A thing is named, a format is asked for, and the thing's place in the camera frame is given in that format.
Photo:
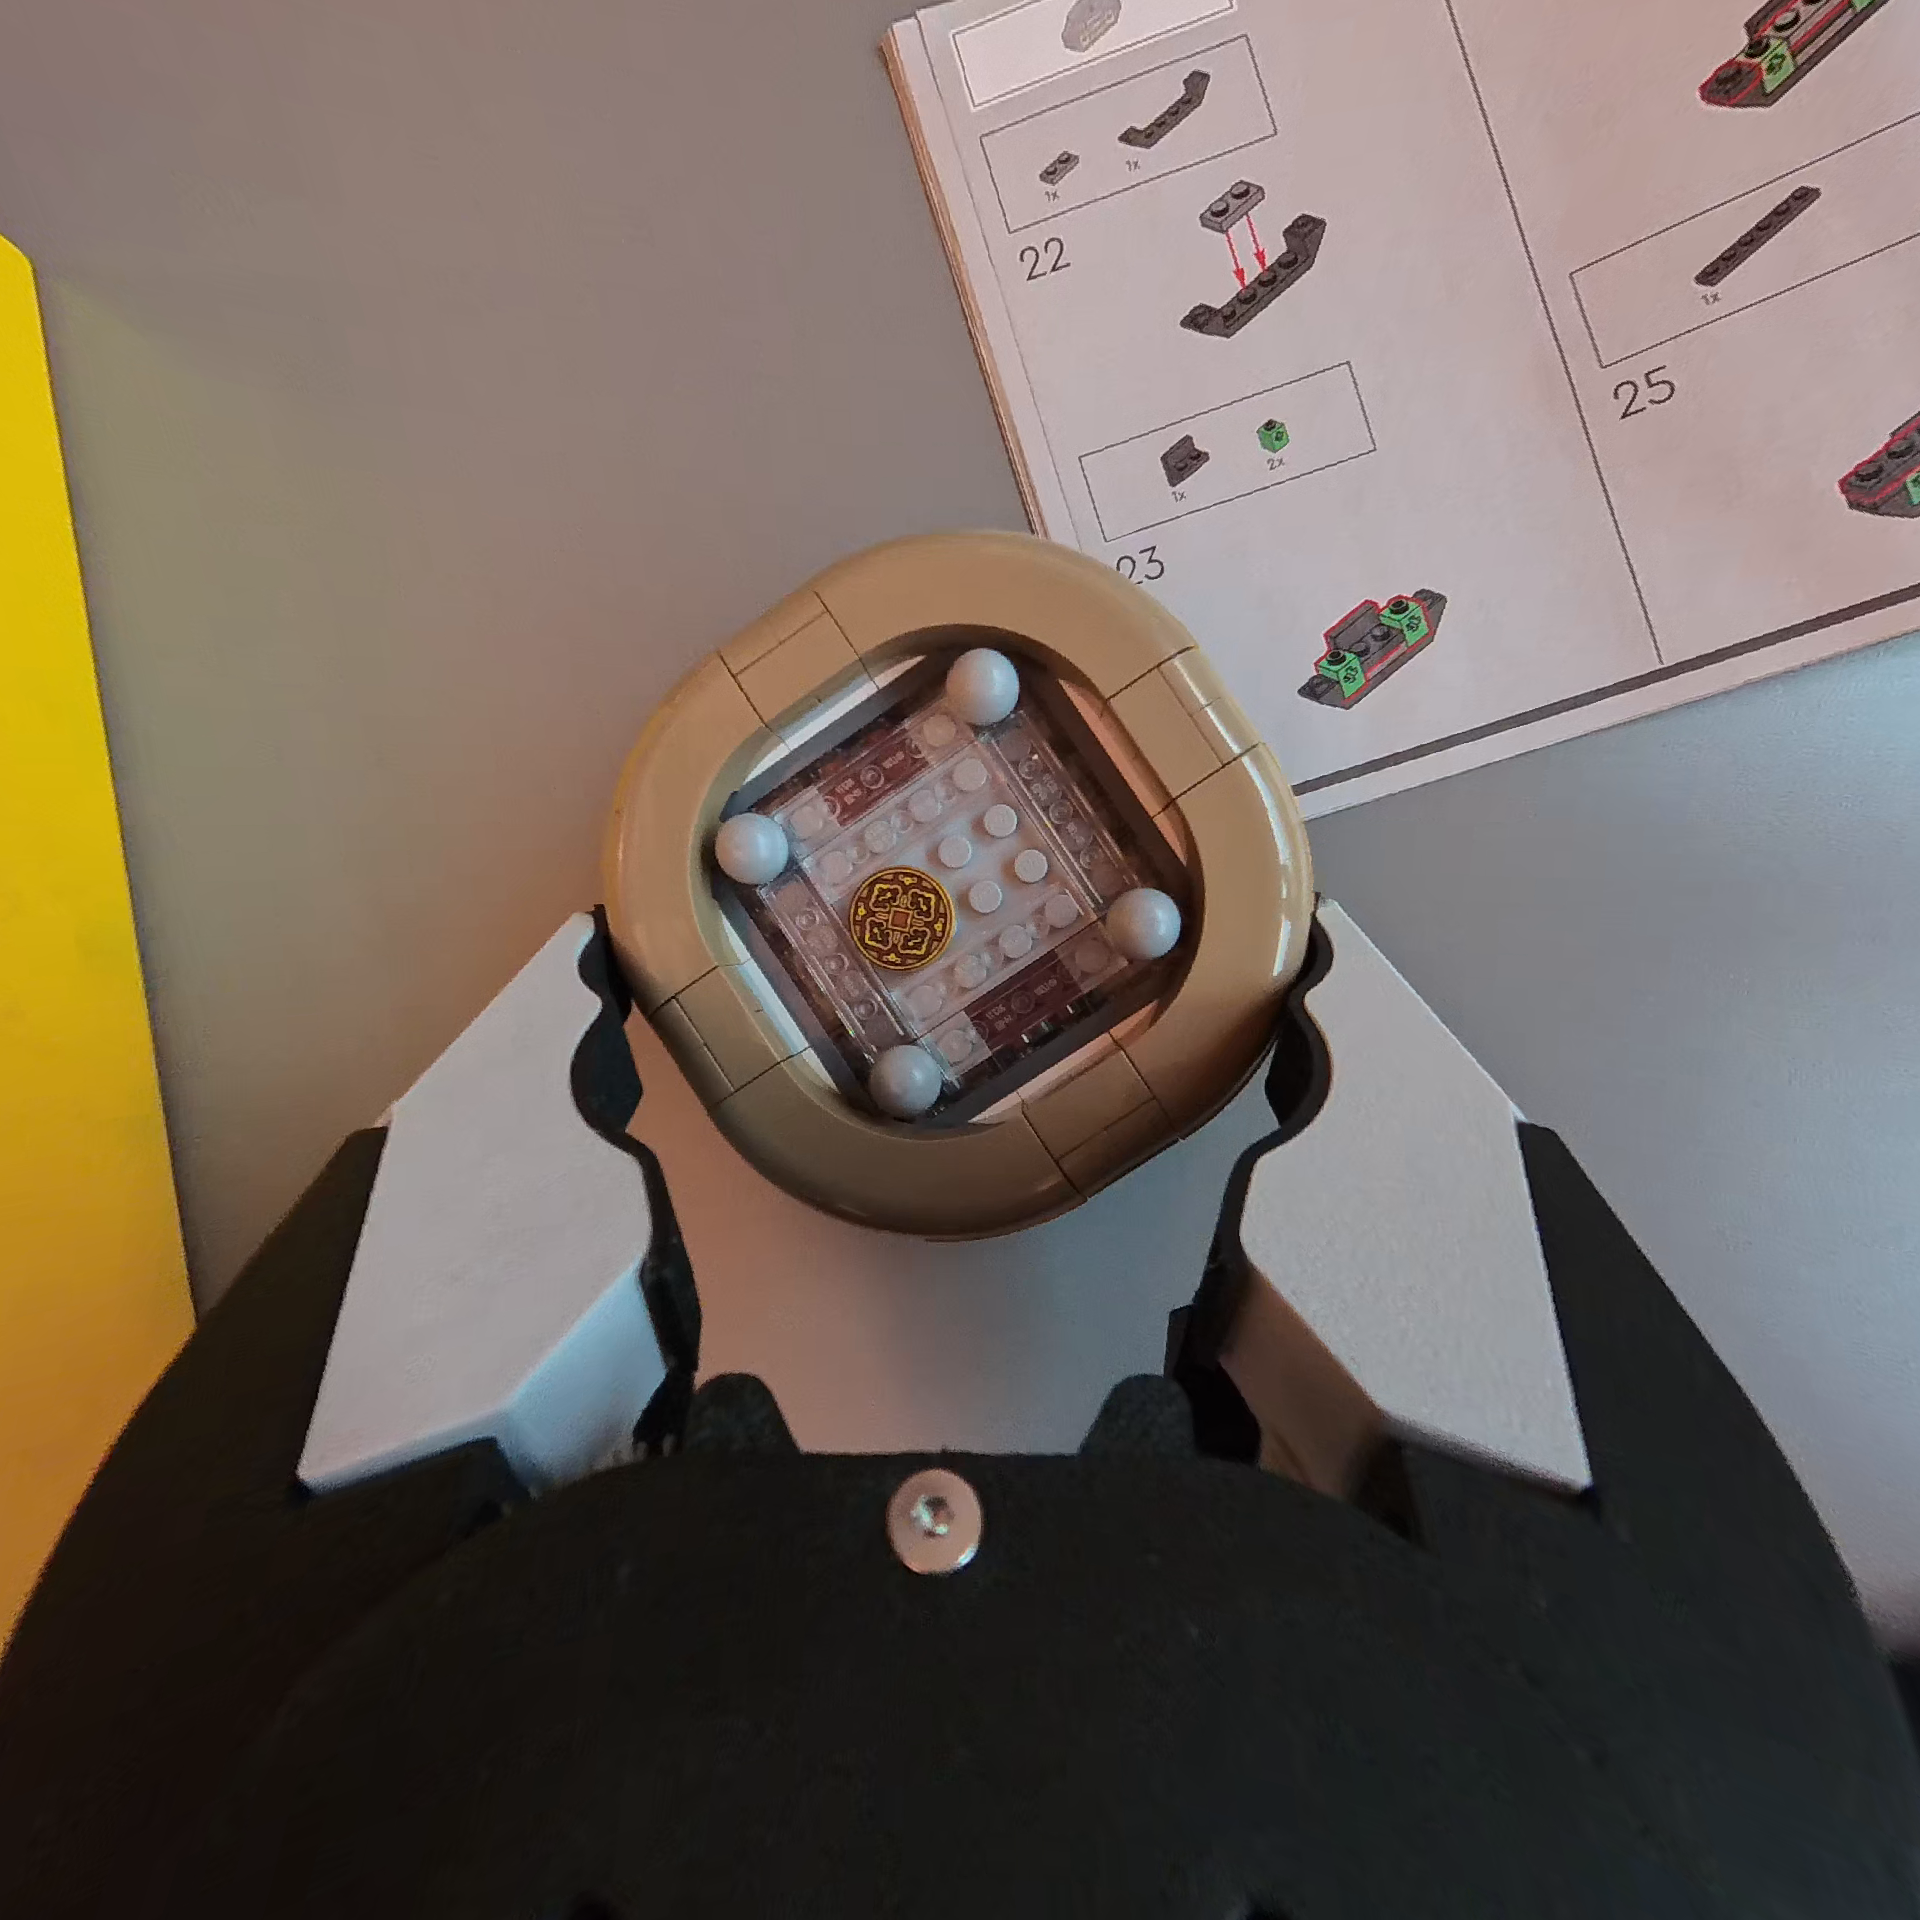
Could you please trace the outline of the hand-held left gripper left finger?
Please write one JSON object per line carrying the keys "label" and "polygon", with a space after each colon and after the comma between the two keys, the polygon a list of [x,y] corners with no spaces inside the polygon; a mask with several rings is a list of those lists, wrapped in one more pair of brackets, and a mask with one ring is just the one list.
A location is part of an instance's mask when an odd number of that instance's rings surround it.
{"label": "hand-held left gripper left finger", "polygon": [[573,915],[388,1106],[303,1488],[499,1443],[530,1492],[660,1456],[697,1294],[644,1099],[603,915]]}

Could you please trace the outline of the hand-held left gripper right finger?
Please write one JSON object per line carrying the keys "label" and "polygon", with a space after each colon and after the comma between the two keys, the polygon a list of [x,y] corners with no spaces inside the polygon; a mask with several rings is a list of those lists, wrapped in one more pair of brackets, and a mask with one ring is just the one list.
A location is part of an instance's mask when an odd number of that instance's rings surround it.
{"label": "hand-held left gripper right finger", "polygon": [[1350,1498],[1382,1443],[1588,1492],[1514,1106],[1323,901],[1161,1373],[1197,1443]]}

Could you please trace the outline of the tan brick-built pot model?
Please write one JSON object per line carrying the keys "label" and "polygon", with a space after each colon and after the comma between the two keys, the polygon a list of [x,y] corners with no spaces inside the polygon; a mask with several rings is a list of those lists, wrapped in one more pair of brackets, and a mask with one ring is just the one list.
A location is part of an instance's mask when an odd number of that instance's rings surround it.
{"label": "tan brick-built pot model", "polygon": [[1242,1095],[1318,887],[1276,756],[1153,595],[1029,535],[912,535],[666,692],[603,906],[762,1179],[968,1241]]}

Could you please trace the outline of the white building instruction booklet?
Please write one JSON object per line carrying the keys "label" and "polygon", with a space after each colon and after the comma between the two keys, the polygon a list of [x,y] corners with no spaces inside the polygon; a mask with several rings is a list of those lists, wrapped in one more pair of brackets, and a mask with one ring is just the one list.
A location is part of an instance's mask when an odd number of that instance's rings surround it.
{"label": "white building instruction booklet", "polygon": [[1916,627],[1916,6],[926,6],[1038,535],[1310,814]]}

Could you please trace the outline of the grey desk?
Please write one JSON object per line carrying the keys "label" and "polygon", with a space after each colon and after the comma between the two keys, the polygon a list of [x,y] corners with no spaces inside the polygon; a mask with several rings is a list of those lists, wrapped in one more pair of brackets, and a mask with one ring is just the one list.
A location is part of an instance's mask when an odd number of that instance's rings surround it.
{"label": "grey desk", "polygon": [[[595,901],[649,707],[822,560],[1018,531],[899,6],[7,6],[206,1307]],[[1916,1643],[1916,644],[1310,826]]]}

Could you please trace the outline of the yellow plastic bin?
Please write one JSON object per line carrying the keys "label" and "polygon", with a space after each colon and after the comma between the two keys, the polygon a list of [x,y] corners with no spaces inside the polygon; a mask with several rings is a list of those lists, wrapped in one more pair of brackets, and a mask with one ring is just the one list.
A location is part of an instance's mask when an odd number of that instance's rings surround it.
{"label": "yellow plastic bin", "polygon": [[0,245],[0,1628],[189,1268],[28,259]]}

